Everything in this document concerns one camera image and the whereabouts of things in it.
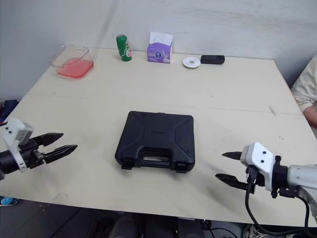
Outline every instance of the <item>table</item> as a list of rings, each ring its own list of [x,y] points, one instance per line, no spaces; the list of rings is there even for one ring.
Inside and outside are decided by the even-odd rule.
[[[78,148],[47,166],[7,175],[1,195],[251,223],[245,192],[214,176],[226,173],[245,181],[245,166],[222,153],[259,141],[281,155],[283,165],[316,161],[316,139],[272,60],[227,57],[223,65],[187,69],[182,60],[188,55],[173,54],[171,64],[147,62],[145,52],[133,52],[130,62],[121,61],[117,50],[93,49],[92,55],[95,66],[80,80],[60,78],[48,68],[10,115],[30,123],[33,136],[64,133],[41,151],[65,144]],[[122,170],[114,154],[129,111],[192,115],[193,170]],[[0,146],[5,150],[3,141]],[[251,195],[250,206],[262,224],[304,224],[300,200],[272,199],[262,187]]]

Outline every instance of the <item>purple tissue box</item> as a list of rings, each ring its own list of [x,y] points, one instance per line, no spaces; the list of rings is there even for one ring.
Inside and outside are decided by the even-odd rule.
[[[172,56],[173,36],[165,33],[151,32],[147,49],[148,61],[170,63]]]
[[[153,43],[148,46],[148,61],[159,63],[170,63],[172,55],[171,45],[162,43]]]

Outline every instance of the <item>black remote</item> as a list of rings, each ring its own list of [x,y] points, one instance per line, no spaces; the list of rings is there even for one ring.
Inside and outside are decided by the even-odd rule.
[[[211,55],[203,55],[200,58],[201,63],[209,63],[209,64],[223,64],[224,56],[211,56]]]

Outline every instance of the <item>green can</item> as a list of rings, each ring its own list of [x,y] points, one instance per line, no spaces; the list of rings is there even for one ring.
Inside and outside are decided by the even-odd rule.
[[[123,61],[132,60],[128,38],[125,35],[118,35],[116,40],[121,59]]]

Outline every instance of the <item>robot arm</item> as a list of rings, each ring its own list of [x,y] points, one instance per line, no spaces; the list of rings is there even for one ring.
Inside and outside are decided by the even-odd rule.
[[[18,119],[9,119],[3,133],[8,150],[0,153],[0,180],[6,174],[27,168],[35,168],[45,161],[49,164],[72,153],[77,145],[65,145],[49,153],[38,151],[40,145],[47,146],[60,139],[63,133],[47,133],[30,138],[33,128]]]
[[[248,183],[239,182],[235,176],[217,174],[216,177],[229,186],[255,192],[255,185],[265,186],[273,198],[303,198],[310,205],[317,221],[317,165],[281,166],[280,156],[275,156],[260,143],[244,147],[243,152],[228,152],[223,156],[240,160],[247,168]]]

